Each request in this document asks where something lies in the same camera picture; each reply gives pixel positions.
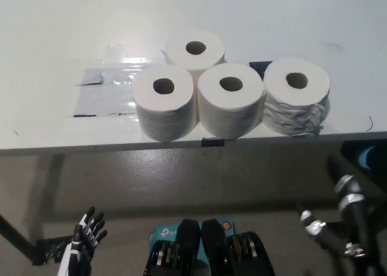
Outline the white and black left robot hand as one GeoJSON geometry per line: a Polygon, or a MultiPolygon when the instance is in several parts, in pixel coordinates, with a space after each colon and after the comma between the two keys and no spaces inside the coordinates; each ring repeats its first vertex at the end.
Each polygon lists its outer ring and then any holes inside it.
{"type": "Polygon", "coordinates": [[[74,227],[73,236],[65,248],[57,276],[91,275],[91,262],[95,251],[108,234],[104,225],[104,213],[96,214],[94,206],[84,213],[74,227]]]}

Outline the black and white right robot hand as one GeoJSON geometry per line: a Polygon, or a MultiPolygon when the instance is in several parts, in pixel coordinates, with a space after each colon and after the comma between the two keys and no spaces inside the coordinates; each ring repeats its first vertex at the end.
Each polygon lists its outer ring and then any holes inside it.
{"type": "Polygon", "coordinates": [[[377,232],[369,220],[365,193],[359,181],[336,157],[329,156],[326,167],[342,221],[325,222],[300,205],[299,219],[306,233],[333,257],[349,260],[355,275],[386,275],[377,232]]]}

